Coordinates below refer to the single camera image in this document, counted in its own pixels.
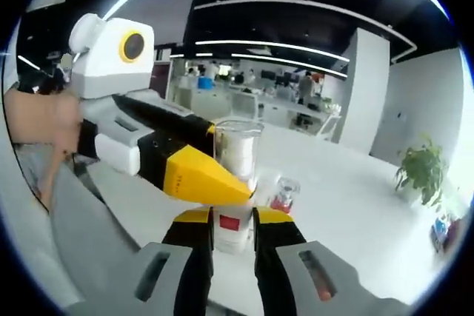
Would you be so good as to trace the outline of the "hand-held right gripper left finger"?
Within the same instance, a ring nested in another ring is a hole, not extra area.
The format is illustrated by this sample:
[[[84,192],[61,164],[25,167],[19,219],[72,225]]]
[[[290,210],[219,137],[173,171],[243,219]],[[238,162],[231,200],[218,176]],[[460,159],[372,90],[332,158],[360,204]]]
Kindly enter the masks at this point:
[[[213,276],[213,210],[176,216],[160,243],[116,264],[103,291],[68,315],[204,315]]]

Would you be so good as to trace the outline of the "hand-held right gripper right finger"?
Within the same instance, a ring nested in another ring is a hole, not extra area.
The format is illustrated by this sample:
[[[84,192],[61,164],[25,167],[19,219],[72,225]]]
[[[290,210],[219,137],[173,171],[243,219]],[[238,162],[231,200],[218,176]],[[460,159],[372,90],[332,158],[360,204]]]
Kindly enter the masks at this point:
[[[354,267],[318,241],[307,241],[288,214],[258,206],[253,222],[265,315],[407,315],[407,305],[376,297]]]

